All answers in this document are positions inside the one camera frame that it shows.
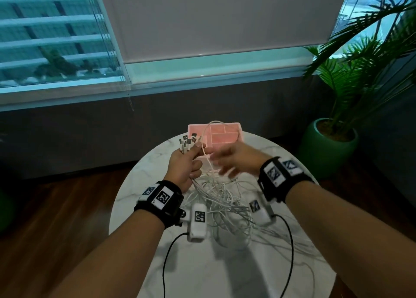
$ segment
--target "pot rim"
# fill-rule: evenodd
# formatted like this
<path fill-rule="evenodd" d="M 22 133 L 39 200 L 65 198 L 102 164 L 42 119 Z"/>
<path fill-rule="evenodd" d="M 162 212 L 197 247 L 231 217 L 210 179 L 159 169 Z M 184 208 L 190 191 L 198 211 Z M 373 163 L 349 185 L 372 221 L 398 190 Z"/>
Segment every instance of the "pot rim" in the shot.
<path fill-rule="evenodd" d="M 321 132 L 316 127 L 316 123 L 319 122 L 319 121 L 323 121 L 323 120 L 331 120 L 331 118 L 328 118 L 328 117 L 326 117 L 326 118 L 318 118 L 318 119 L 315 119 L 314 122 L 313 122 L 313 128 L 318 133 L 318 135 L 320 135 L 320 136 L 322 136 L 325 139 L 328 139 L 330 141 L 336 142 L 336 143 L 351 143 L 351 142 L 354 142 L 354 141 L 357 141 L 358 140 L 358 132 L 355 130 L 355 128 L 352 128 L 352 130 L 354 132 L 354 139 L 352 139 L 351 141 L 346 141 L 346 142 L 345 141 L 335 141 L 335 140 L 333 140 L 331 138 L 326 137 L 325 135 L 322 135 Z"/>

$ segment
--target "wooden floor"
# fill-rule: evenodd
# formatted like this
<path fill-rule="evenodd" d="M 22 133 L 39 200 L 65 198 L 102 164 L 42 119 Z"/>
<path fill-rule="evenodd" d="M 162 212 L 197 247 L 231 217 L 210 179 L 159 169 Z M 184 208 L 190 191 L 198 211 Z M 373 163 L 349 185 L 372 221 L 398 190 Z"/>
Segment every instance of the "wooden floor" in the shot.
<path fill-rule="evenodd" d="M 291 150 L 291 145 L 281 143 Z M 133 164 L 30 182 L 14 225 L 0 236 L 0 297 L 45 297 L 108 234 L 114 199 Z M 356 153 L 321 185 L 416 241 L 415 211 Z M 355 297 L 337 278 L 331 298 Z"/>

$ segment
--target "hand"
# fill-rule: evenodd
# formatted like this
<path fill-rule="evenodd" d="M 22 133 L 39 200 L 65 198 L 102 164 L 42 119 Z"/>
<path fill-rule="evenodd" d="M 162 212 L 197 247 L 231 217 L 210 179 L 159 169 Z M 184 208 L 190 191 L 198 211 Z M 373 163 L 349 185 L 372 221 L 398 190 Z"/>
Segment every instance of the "hand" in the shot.
<path fill-rule="evenodd" d="M 234 168 L 228 175 L 229 178 L 234 178 L 241 172 L 259 176 L 260 167 L 271 158 L 270 155 L 237 141 L 215 150 L 210 160 L 222 167 L 220 175 Z"/>
<path fill-rule="evenodd" d="M 212 148 L 206 148 L 205 143 L 197 142 L 195 145 L 185 154 L 179 149 L 175 150 L 169 160 L 168 171 L 164 177 L 164 180 L 169 180 L 176 184 L 182 193 L 189 190 L 192 185 L 191 178 L 198 178 L 201 176 L 202 161 L 194 160 L 198 156 L 203 156 L 202 145 L 206 154 L 213 152 Z"/>

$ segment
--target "black cable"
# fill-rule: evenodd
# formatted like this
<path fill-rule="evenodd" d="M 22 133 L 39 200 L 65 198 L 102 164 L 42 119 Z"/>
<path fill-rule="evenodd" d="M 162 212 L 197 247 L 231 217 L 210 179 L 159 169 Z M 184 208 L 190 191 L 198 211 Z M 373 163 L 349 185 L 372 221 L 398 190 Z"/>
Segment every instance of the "black cable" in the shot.
<path fill-rule="evenodd" d="M 284 293 L 286 292 L 286 289 L 288 288 L 288 285 L 289 285 L 289 281 L 290 281 L 290 277 L 292 276 L 292 269 L 293 269 L 293 256 L 294 256 L 294 248 L 293 248 L 293 237 L 292 237 L 292 232 L 290 231 L 290 228 L 289 228 L 289 225 L 288 225 L 288 222 L 282 217 L 282 216 L 280 216 L 280 215 L 278 215 L 278 214 L 273 214 L 272 215 L 272 217 L 279 217 L 279 218 L 281 218 L 283 221 L 284 221 L 284 223 L 285 223 L 285 225 L 286 225 L 286 227 L 288 228 L 288 231 L 289 231 L 289 236 L 290 236 L 290 245 L 292 246 L 292 260 L 291 260 L 291 262 L 290 262 L 290 270 L 289 270 L 289 276 L 288 276 L 288 281 L 286 282 L 286 285 L 284 286 L 284 289 L 283 289 L 283 292 L 282 292 L 282 294 L 280 295 L 280 298 L 282 298 L 283 297 L 283 295 L 284 295 Z"/>
<path fill-rule="evenodd" d="M 163 263 L 163 270 L 162 270 L 162 280 L 163 280 L 163 298 L 166 297 L 166 288 L 165 288 L 165 266 L 166 266 L 166 261 L 168 260 L 168 255 L 169 252 L 171 251 L 172 245 L 174 245 L 175 241 L 178 240 L 181 236 L 187 236 L 189 233 L 188 232 L 184 232 L 181 233 L 179 236 L 177 236 L 171 243 L 171 245 L 169 246 L 168 249 L 168 253 L 166 253 L 166 257 L 165 257 L 165 262 Z"/>

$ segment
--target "person's left hand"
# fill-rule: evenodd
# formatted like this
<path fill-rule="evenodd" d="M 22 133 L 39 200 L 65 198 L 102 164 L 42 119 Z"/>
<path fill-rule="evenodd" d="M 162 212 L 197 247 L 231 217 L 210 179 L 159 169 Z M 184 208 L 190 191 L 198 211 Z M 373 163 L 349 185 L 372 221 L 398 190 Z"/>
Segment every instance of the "person's left hand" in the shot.
<path fill-rule="evenodd" d="M 169 180 L 176 184 L 182 193 L 189 190 L 192 185 L 191 178 L 198 178 L 201 176 L 202 161 L 194 160 L 198 156 L 203 156 L 202 145 L 206 154 L 214 152 L 212 148 L 206 148 L 205 143 L 197 142 L 195 145 L 185 154 L 179 149 L 175 150 L 169 160 L 168 171 L 164 177 L 164 180 Z"/>

